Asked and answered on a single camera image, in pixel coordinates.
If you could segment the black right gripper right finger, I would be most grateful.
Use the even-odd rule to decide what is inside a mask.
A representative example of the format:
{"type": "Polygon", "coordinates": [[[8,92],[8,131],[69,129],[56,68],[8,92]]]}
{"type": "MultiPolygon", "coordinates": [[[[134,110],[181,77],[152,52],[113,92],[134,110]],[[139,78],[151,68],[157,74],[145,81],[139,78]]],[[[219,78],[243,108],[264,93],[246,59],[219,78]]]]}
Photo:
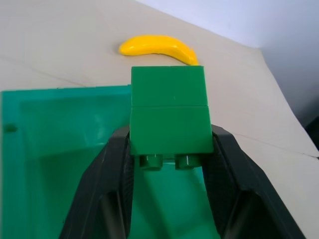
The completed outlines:
{"type": "Polygon", "coordinates": [[[304,239],[265,172],[235,137],[212,125],[214,152],[202,162],[204,184],[221,239],[304,239]]]}

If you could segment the teal plastic bin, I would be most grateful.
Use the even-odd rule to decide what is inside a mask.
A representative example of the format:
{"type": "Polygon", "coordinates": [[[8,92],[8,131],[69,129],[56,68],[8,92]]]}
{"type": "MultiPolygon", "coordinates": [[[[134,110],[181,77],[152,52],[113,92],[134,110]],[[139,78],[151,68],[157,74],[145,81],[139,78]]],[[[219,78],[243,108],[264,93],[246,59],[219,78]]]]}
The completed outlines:
{"type": "MultiPolygon", "coordinates": [[[[129,123],[131,87],[2,93],[0,239],[58,239],[80,178],[129,123]]],[[[135,168],[129,239],[220,239],[200,168],[135,168]]]]}

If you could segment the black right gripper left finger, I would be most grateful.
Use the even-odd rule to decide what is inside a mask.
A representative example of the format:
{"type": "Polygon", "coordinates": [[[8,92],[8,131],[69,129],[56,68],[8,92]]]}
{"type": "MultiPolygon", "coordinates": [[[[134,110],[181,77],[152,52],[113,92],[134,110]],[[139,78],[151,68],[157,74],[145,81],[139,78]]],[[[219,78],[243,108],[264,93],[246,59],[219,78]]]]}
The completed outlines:
{"type": "Polygon", "coordinates": [[[93,239],[97,216],[106,239],[128,239],[134,191],[129,132],[128,126],[115,130],[82,174],[59,239],[93,239]]]}

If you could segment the yellow plastic banana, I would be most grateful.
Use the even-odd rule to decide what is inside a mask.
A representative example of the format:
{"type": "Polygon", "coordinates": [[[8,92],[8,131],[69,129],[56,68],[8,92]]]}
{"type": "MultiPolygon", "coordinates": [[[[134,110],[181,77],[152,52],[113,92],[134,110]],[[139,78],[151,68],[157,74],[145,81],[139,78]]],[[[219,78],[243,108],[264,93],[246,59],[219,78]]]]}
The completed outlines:
{"type": "Polygon", "coordinates": [[[122,43],[119,53],[125,56],[161,54],[172,57],[187,65],[198,65],[193,49],[181,40],[166,35],[139,35],[122,43]]]}

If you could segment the green plastic building block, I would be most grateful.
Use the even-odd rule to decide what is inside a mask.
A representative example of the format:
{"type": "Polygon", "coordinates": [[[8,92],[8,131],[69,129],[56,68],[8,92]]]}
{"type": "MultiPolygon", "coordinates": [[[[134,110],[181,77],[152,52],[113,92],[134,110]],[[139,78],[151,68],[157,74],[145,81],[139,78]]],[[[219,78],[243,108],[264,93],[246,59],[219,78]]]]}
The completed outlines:
{"type": "Polygon", "coordinates": [[[135,66],[131,86],[131,155],[140,167],[199,167],[214,150],[204,68],[135,66]]]}

